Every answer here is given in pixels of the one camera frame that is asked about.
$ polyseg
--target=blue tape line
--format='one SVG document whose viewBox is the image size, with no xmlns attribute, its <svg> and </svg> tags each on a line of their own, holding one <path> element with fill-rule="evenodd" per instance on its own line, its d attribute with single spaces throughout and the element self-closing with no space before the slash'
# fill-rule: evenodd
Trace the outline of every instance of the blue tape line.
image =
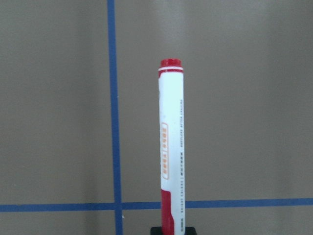
<svg viewBox="0 0 313 235">
<path fill-rule="evenodd" d="M 313 206 L 313 198 L 186 201 L 186 208 Z M 69 212 L 160 209 L 160 202 L 0 205 L 0 212 Z"/>
<path fill-rule="evenodd" d="M 186 201 L 186 208 L 313 206 L 313 198 Z"/>
<path fill-rule="evenodd" d="M 115 210 L 115 203 L 0 205 L 0 212 L 70 212 Z"/>
<path fill-rule="evenodd" d="M 123 235 L 114 0 L 107 0 L 107 10 L 108 10 L 108 37 L 109 37 L 110 92 L 111 92 L 113 181 L 114 181 L 114 202 L 116 205 L 115 232 L 116 235 Z"/>
<path fill-rule="evenodd" d="M 160 209 L 160 202 L 123 202 L 123 210 L 149 210 Z"/>
</svg>

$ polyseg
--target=gray wall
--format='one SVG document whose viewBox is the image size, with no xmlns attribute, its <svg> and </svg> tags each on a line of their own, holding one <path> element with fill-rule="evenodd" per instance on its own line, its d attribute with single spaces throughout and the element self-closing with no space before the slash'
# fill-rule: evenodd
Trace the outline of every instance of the gray wall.
<svg viewBox="0 0 313 235">
<path fill-rule="evenodd" d="M 114 202 L 106 2 L 0 3 L 0 205 Z M 116 0 L 115 23 L 123 202 L 160 200 L 166 57 L 185 69 L 186 200 L 313 197 L 313 1 Z M 187 209 L 186 220 L 200 235 L 308 235 L 312 213 Z M 159 210 L 123 214 L 126 235 L 160 225 Z M 4 235 L 115 233 L 114 211 L 0 221 Z"/>
</svg>

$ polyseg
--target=red marker body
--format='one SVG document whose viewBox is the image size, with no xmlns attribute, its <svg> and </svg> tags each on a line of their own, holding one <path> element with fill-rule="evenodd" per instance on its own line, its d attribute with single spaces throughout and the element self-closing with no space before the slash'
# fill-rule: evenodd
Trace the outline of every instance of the red marker body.
<svg viewBox="0 0 313 235">
<path fill-rule="evenodd" d="M 161 209 L 164 235 L 185 234 L 183 68 L 161 61 L 159 74 Z"/>
</svg>

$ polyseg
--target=marker end cap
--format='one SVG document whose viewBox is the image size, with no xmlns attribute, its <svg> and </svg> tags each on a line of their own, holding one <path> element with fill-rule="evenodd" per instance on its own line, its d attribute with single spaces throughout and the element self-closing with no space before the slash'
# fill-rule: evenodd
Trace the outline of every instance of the marker end cap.
<svg viewBox="0 0 313 235">
<path fill-rule="evenodd" d="M 161 61 L 161 67 L 177 66 L 181 67 L 181 60 L 177 58 L 168 58 Z"/>
</svg>

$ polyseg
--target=black stand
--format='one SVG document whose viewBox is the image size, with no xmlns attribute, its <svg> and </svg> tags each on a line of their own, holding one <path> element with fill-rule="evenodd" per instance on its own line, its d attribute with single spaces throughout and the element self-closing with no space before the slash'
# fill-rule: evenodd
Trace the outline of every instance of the black stand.
<svg viewBox="0 0 313 235">
<path fill-rule="evenodd" d="M 150 235 L 163 235 L 161 227 L 152 227 Z M 186 227 L 185 235 L 197 235 L 196 229 L 194 227 Z"/>
</svg>

